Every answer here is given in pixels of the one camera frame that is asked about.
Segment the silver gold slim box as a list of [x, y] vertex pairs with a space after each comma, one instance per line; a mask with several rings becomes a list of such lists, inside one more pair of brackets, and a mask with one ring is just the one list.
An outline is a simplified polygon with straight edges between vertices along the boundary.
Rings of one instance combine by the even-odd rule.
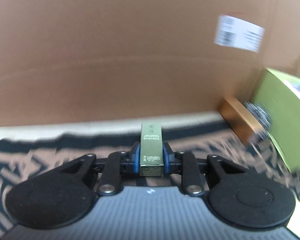
[[162, 130], [159, 124], [142, 124], [140, 176], [160, 177], [164, 172]]

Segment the brown wooden box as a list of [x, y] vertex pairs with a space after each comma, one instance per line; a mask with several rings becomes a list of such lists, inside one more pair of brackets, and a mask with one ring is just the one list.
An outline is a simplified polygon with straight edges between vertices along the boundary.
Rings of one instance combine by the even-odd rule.
[[245, 145], [258, 142], [264, 127], [236, 98], [222, 98], [218, 111]]

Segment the green cardboard storage box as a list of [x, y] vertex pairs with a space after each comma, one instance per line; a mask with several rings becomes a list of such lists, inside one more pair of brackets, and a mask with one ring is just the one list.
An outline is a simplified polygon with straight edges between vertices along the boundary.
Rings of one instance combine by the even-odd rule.
[[300, 78], [267, 68], [252, 97], [270, 116], [269, 135], [290, 172], [300, 169]]

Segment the large brown cardboard box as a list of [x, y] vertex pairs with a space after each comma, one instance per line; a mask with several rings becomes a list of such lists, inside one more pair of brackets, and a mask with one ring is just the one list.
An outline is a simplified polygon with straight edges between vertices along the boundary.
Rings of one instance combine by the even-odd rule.
[[[259, 52], [215, 44], [220, 15]], [[0, 0], [0, 126], [210, 111], [266, 67], [300, 77], [300, 0]]]

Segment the white shipping label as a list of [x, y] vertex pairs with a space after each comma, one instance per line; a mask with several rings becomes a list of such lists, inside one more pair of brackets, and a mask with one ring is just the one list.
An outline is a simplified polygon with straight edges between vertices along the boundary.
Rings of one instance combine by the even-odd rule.
[[214, 43], [219, 46], [259, 52], [264, 28], [228, 15], [218, 18]]

